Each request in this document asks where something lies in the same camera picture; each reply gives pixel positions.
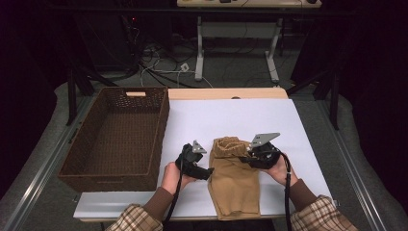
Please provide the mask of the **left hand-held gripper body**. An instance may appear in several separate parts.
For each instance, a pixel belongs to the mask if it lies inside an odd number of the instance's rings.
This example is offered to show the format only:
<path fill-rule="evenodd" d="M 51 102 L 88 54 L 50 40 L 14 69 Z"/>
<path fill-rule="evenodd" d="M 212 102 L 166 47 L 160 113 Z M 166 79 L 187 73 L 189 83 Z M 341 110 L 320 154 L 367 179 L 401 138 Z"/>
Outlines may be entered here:
<path fill-rule="evenodd" d="M 182 152 L 175 161 L 179 170 L 186 175 L 206 174 L 207 172 L 197 171 L 200 168 L 197 163 L 202 159 L 206 150 L 194 140 L 192 143 L 187 143 L 183 146 Z"/>

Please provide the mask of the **tan pants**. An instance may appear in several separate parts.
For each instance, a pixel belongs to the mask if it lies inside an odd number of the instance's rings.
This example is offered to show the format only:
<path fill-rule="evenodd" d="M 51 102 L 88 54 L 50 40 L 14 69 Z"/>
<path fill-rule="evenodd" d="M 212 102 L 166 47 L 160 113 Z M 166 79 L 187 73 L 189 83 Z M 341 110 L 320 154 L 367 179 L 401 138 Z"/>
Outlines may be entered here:
<path fill-rule="evenodd" d="M 259 171 L 243 163 L 248 142 L 237 137 L 214 140 L 209 167 L 214 169 L 208 190 L 219 220 L 259 218 Z"/>

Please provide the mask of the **person's left hand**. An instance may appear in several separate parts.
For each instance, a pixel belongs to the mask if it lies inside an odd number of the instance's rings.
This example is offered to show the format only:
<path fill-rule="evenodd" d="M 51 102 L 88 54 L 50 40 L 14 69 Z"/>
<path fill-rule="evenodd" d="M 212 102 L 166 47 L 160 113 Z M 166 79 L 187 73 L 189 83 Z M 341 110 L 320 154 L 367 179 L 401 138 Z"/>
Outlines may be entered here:
<path fill-rule="evenodd" d="M 177 191 L 182 191 L 189 183 L 195 181 L 195 178 L 186 175 L 180 175 L 180 170 L 174 162 L 165 166 L 165 172 L 161 187 L 175 195 Z"/>

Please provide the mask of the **aluminium rail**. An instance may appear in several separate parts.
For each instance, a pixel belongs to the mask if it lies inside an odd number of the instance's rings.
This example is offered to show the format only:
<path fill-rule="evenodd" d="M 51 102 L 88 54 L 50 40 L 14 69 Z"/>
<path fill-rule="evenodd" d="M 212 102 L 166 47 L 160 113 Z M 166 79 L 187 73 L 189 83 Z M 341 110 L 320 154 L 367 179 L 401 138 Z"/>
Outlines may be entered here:
<path fill-rule="evenodd" d="M 358 201 L 365 213 L 365 216 L 368 220 L 370 228 L 372 231 L 388 231 L 385 223 L 383 222 L 382 217 L 380 217 L 376 206 L 373 203 L 372 197 L 363 182 L 363 178 L 358 171 L 357 166 L 354 164 L 350 152 L 344 141 L 343 134 L 340 130 L 336 130 L 332 124 L 329 116 L 329 109 L 326 106 L 326 103 L 322 100 L 317 101 L 319 112 L 323 116 L 324 123 L 326 127 L 334 137 L 336 145 L 340 150 L 340 159 L 343 163 L 345 172 L 350 181 L 350 184 L 356 193 Z"/>
<path fill-rule="evenodd" d="M 0 231 L 19 231 L 68 148 L 80 120 L 91 104 L 90 96 L 81 96 L 77 115 L 67 125 L 68 101 L 62 96 L 50 122 L 42 133 L 22 170 L 0 200 Z"/>

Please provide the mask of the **white-legged desk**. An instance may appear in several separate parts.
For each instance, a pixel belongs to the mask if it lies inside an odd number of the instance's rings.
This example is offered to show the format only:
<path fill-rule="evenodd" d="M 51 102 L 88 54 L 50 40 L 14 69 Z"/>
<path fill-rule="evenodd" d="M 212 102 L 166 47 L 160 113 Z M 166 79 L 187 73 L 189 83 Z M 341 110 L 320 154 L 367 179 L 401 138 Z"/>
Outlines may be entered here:
<path fill-rule="evenodd" d="M 318 9 L 321 0 L 177 0 L 177 6 L 185 9 L 260 9 L 260 10 L 301 10 Z M 195 66 L 196 81 L 204 79 L 204 38 L 255 38 L 271 39 L 268 51 L 265 52 L 268 73 L 273 83 L 279 82 L 276 66 L 273 60 L 274 51 L 281 31 L 284 28 L 284 19 L 278 16 L 273 22 L 207 22 L 202 17 L 197 18 L 197 59 Z"/>

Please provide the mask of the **black metal stand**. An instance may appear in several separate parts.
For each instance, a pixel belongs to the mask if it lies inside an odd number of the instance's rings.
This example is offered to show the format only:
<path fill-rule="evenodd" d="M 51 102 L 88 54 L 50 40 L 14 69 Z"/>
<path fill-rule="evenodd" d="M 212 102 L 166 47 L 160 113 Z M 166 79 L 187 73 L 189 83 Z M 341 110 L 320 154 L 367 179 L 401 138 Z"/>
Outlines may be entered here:
<path fill-rule="evenodd" d="M 292 95 L 299 90 L 306 88 L 312 83 L 317 82 L 318 85 L 314 89 L 312 95 L 315 100 L 325 100 L 327 95 L 329 97 L 329 121 L 335 130 L 339 129 L 338 125 L 338 106 L 339 106 L 339 86 L 340 75 L 335 70 L 323 70 L 317 75 L 309 77 L 288 90 L 287 95 Z"/>
<path fill-rule="evenodd" d="M 116 87 L 116 84 L 106 79 L 99 73 L 78 61 L 71 63 L 67 69 L 67 89 L 68 89 L 68 120 L 69 126 L 77 116 L 76 90 L 79 90 L 84 96 L 93 96 L 95 89 L 92 81 L 97 81 L 107 87 Z"/>

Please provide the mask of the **black horizontal bar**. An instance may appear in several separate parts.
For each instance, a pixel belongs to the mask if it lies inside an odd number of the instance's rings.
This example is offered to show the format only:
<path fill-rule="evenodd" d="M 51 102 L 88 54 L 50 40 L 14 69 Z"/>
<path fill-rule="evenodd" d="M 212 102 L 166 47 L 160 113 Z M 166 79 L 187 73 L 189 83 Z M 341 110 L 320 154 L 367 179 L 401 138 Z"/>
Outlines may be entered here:
<path fill-rule="evenodd" d="M 343 17 L 354 16 L 357 12 L 340 12 L 340 11 L 306 11 L 306 10 L 292 10 L 292 11 L 278 11 L 278 10 L 250 10 L 250 9 L 97 9 L 97 8 L 71 8 L 71 7 L 49 7 L 49 11 L 58 13 L 109 13 L 109 14 L 185 14 L 185 15 L 250 15 L 250 16 L 309 16 L 309 17 Z"/>

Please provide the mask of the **brown woven basket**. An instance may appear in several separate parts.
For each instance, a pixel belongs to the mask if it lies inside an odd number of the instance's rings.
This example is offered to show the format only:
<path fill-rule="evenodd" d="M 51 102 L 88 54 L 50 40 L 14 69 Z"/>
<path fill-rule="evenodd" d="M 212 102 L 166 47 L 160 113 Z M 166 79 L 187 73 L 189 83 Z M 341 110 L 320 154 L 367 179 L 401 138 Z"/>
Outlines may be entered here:
<path fill-rule="evenodd" d="M 78 193 L 155 191 L 169 109 L 167 88 L 102 89 L 59 179 Z"/>

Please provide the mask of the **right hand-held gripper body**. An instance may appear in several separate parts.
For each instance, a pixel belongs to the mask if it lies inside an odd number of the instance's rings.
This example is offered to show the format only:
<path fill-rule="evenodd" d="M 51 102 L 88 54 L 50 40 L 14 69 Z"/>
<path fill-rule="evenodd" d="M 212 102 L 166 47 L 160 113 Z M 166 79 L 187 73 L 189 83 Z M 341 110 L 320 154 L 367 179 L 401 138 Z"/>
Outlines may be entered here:
<path fill-rule="evenodd" d="M 271 141 L 279 137 L 279 133 L 258 134 L 250 143 L 249 154 L 256 157 L 256 161 L 249 163 L 254 168 L 271 168 L 273 167 L 280 155 L 281 151 L 275 147 Z"/>

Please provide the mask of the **person's right hand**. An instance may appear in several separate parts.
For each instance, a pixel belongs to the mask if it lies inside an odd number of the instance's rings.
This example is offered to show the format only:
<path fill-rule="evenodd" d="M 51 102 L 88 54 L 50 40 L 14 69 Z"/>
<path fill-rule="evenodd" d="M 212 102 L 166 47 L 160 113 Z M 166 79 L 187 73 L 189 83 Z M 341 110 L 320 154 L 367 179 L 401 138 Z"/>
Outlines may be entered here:
<path fill-rule="evenodd" d="M 292 168 L 290 170 L 287 170 L 285 158 L 286 158 L 285 154 L 281 155 L 277 163 L 269 169 L 264 169 L 264 172 L 282 186 L 286 185 L 287 176 L 289 172 L 291 175 L 290 186 L 292 186 L 298 181 L 298 177 L 296 176 Z"/>

